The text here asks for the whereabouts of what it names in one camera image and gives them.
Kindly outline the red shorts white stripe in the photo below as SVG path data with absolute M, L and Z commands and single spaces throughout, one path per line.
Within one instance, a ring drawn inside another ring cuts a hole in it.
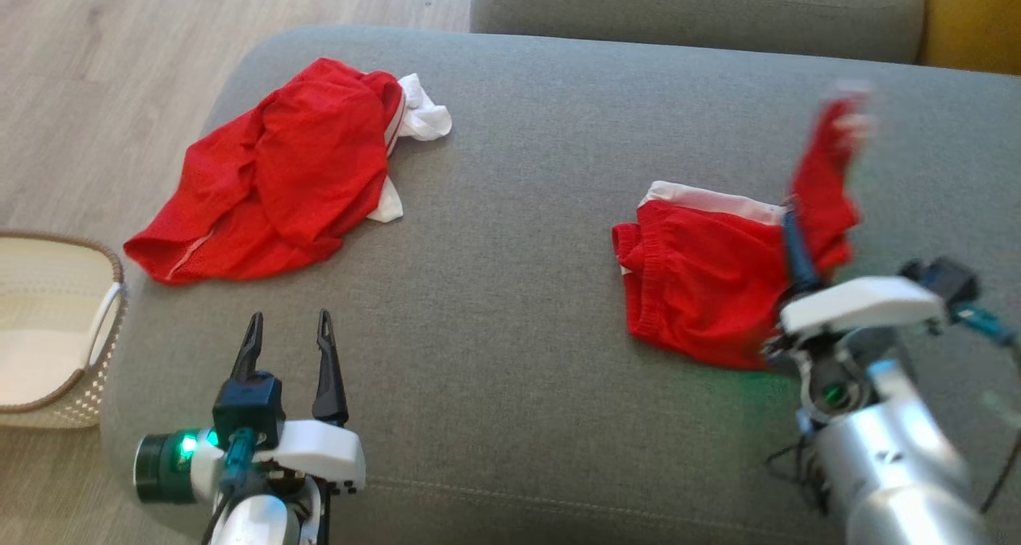
M 783 220 L 794 215 L 824 281 L 850 261 L 858 213 L 846 182 L 870 126 L 867 98 L 850 87 L 824 102 L 784 204 L 654 181 L 635 221 L 612 229 L 629 333 L 711 366 L 762 370 L 792 284 Z

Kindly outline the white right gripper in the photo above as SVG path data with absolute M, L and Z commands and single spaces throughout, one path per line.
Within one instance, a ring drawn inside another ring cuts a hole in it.
M 810 293 L 780 310 L 778 328 L 783 337 L 807 339 L 860 328 L 903 326 L 941 331 L 949 326 L 945 300 L 905 277 L 864 276 L 819 290 L 823 283 L 795 209 L 785 211 L 782 233 L 789 286 L 795 294 Z

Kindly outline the red basketball jersey white sleeves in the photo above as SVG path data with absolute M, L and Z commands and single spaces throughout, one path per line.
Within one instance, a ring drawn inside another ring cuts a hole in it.
M 186 150 L 175 192 L 124 253 L 168 286 L 328 260 L 351 229 L 404 214 L 388 170 L 398 140 L 451 130 L 418 75 L 318 58 Z

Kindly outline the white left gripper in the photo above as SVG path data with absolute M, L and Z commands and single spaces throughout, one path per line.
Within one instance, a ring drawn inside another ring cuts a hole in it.
M 252 314 L 231 371 L 233 381 L 248 381 L 255 374 L 262 352 L 263 323 L 262 312 Z M 302 472 L 360 492 L 367 484 L 364 451 L 357 433 L 339 428 L 347 424 L 349 412 L 334 326 L 327 309 L 318 313 L 317 347 L 321 360 L 317 399 L 311 406 L 311 415 L 317 422 L 286 422 L 278 446 L 255 450 L 252 462 Z M 210 428 L 202 428 L 195 435 L 190 468 L 194 496 L 218 493 L 225 452 L 209 442 L 210 435 Z

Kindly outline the yellow sofa backrest cushion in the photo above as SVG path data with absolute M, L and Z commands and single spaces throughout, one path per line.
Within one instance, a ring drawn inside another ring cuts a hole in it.
M 925 0 L 920 62 L 1021 76 L 1021 0 Z

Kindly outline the grey sofa seat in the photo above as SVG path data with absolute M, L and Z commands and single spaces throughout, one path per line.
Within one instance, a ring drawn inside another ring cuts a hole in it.
M 207 128 L 319 57 L 418 73 L 452 134 L 394 152 L 404 218 L 329 261 L 130 290 L 100 436 L 125 498 L 147 433 L 211 424 L 252 313 L 286 413 L 310 415 L 332 313 L 367 490 L 354 545 L 842 545 L 763 461 L 796 384 L 657 351 L 626 330 L 610 229 L 667 180 L 777 203 L 836 87 L 871 90 L 846 276 L 949 255 L 1021 326 L 1021 78 L 711 48 L 303 26 L 241 59 Z

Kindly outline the cream perforated laundry basket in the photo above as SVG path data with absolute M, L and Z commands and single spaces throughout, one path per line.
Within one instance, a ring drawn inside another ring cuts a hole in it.
M 0 229 L 0 426 L 98 425 L 127 308 L 116 251 Z

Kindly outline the beige sofa seat cushion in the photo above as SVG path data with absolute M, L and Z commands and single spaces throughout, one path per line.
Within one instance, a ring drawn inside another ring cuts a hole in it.
M 925 0 L 471 0 L 471 31 L 911 64 Z

